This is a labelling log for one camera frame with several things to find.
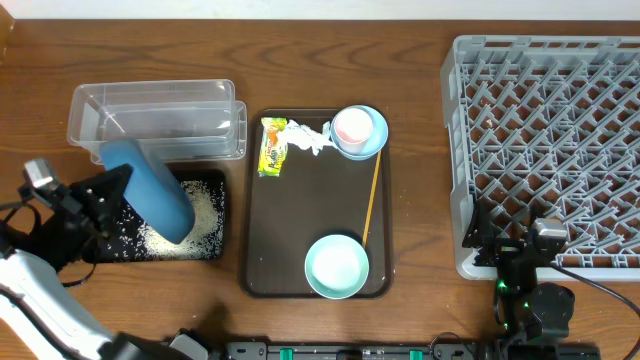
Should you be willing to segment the dark blue bowl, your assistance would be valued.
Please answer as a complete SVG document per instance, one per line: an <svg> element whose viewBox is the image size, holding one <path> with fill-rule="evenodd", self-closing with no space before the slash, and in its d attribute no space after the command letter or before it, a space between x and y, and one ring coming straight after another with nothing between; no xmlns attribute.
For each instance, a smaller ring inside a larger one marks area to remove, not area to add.
<svg viewBox="0 0 640 360"><path fill-rule="evenodd" d="M178 180L156 154L135 139L117 139L99 147L106 170L132 168L124 197L137 214L165 240L180 244L193 229L195 212Z"/></svg>

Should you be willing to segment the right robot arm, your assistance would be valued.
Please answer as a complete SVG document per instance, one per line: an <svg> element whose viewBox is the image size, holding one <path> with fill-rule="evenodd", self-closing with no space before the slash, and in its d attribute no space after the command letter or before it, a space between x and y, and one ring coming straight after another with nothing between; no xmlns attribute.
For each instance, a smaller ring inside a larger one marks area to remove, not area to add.
<svg viewBox="0 0 640 360"><path fill-rule="evenodd" d="M501 237L489 213L474 206L462 246L496 270L493 309L505 333L486 345L486 359L558 359L557 342L569 335L575 295L568 288L539 282L537 269L551 264L566 243L557 219L536 217L522 238Z"/></svg>

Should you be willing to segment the light blue small bowl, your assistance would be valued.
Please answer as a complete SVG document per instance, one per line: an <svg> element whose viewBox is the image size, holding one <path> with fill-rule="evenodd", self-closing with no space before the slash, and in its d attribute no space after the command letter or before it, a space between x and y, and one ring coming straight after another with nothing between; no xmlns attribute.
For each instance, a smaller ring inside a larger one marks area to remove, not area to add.
<svg viewBox="0 0 640 360"><path fill-rule="evenodd" d="M371 131L365 141L358 144L349 144L341 139L338 134L340 121L344 122L348 115L366 114L370 118ZM346 158L355 161L363 161L379 153L389 137L389 128L384 116L376 109L366 105L354 105L340 110L332 119L330 125L331 140L338 151Z"/></svg>

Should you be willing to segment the pink plastic cup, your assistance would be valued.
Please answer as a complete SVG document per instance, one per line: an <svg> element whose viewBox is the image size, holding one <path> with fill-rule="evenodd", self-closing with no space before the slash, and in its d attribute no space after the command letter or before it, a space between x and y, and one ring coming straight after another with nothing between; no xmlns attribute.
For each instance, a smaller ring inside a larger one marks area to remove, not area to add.
<svg viewBox="0 0 640 360"><path fill-rule="evenodd" d="M341 110L332 121L334 142L343 151L357 155L365 147L373 131L373 120L363 109L349 107Z"/></svg>

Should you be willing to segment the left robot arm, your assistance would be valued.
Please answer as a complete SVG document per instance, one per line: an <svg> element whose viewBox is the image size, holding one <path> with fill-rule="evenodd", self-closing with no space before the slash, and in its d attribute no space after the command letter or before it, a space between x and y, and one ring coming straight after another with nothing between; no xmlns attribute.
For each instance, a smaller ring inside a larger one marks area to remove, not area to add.
<svg viewBox="0 0 640 360"><path fill-rule="evenodd" d="M109 240L133 169L69 186L44 159L24 166L19 201L1 207L1 318L40 359L214 359L181 330L169 341L111 333L70 294L59 271Z"/></svg>

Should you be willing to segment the mint green bowl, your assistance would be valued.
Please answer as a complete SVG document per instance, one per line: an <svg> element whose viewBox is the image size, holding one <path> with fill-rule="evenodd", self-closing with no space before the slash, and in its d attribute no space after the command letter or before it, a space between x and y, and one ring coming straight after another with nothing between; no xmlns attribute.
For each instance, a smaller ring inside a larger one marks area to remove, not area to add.
<svg viewBox="0 0 640 360"><path fill-rule="evenodd" d="M316 294L331 300L350 298L358 293L367 281L369 270L365 248L342 234L317 240L304 261L309 286Z"/></svg>

